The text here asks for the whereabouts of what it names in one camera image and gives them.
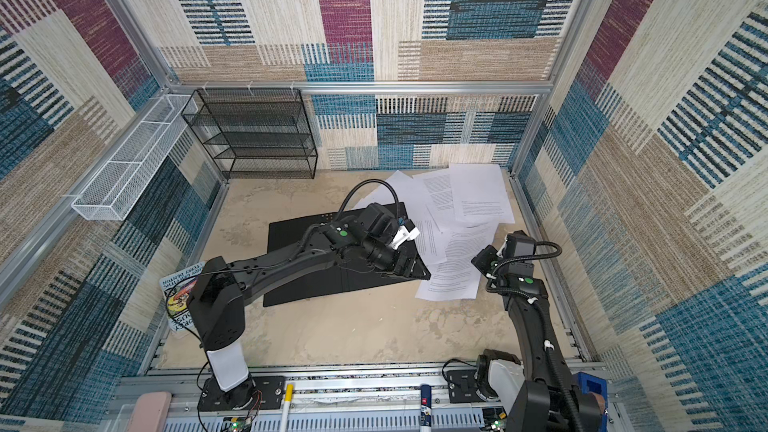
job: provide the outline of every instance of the patterned carpet wall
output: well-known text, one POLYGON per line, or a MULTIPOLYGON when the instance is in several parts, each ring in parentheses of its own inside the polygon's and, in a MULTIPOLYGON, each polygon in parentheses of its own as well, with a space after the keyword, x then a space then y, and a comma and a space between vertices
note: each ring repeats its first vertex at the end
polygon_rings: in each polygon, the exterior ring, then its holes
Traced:
POLYGON ((128 0, 183 82, 542 80, 574 0, 128 0))
POLYGON ((637 430, 768 424, 768 0, 596 0, 520 180, 637 430))
POLYGON ((165 319, 220 183, 184 132, 124 222, 78 218, 0 316, 0 430, 96 430, 165 319))
POLYGON ((104 0, 0 0, 0 262, 157 90, 104 0))
POLYGON ((507 165, 536 96, 304 95, 318 168, 507 165))

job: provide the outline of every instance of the beige table surface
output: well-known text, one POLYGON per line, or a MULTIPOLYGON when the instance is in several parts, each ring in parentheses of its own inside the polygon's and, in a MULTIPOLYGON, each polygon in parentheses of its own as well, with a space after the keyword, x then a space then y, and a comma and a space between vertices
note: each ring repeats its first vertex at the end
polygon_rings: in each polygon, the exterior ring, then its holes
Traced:
MULTIPOLYGON (((203 259, 223 255, 232 262, 264 254, 270 222, 335 211, 361 180, 391 174, 318 171, 313 180, 234 179, 203 259)), ((497 248, 507 232, 526 229, 508 180, 504 178, 504 182, 517 223, 499 226, 494 240, 497 248)), ((354 205, 373 189, 374 185, 365 186, 350 203, 354 205)), ((539 265, 534 275, 544 278, 539 265)), ((259 298, 246 307, 246 331, 240 340, 250 366, 439 362, 454 357, 475 359, 484 348, 519 355, 517 335, 502 298, 484 287, 485 281, 481 281, 475 300, 448 302, 414 298, 417 281, 268 308, 259 298)), ((551 311, 563 355, 575 356, 554 304, 551 311)), ((197 340, 181 331, 170 333, 158 367, 198 368, 203 362, 204 352, 197 340)))

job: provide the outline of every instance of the pile of papers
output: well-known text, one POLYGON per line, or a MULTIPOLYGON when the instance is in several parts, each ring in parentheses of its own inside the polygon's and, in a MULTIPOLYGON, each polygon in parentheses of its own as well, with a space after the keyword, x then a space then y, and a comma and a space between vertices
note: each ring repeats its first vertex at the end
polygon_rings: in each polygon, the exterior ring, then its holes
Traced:
MULTIPOLYGON (((386 181, 421 232, 416 247, 432 274, 432 279, 420 283, 416 297, 475 298, 481 274, 470 260, 493 242, 499 223, 514 224, 499 166, 451 164, 414 177, 397 171, 386 181)), ((394 200, 388 188, 379 186, 354 208, 374 202, 385 205, 394 200)))

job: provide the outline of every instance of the blue plastic object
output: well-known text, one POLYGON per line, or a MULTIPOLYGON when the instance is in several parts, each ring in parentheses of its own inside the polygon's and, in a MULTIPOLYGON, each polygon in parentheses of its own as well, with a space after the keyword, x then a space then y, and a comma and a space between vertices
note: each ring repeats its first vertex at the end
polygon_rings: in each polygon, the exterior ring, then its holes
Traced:
MULTIPOLYGON (((582 394, 588 394, 595 392, 600 394, 605 399, 605 407, 608 408, 608 382, 600 377, 587 374, 586 372, 579 372, 574 376, 576 383, 581 389, 582 394)), ((600 432, 607 432, 608 430, 608 415, 603 414, 603 422, 600 425, 600 432)))

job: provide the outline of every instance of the yellow marker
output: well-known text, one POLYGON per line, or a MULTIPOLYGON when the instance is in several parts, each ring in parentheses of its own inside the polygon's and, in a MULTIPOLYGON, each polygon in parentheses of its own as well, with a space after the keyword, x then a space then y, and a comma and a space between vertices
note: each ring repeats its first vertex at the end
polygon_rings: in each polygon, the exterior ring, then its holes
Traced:
POLYGON ((290 401, 293 398, 293 384, 286 386, 286 398, 283 400, 283 417, 280 418, 280 432, 286 432, 288 429, 288 409, 290 401))

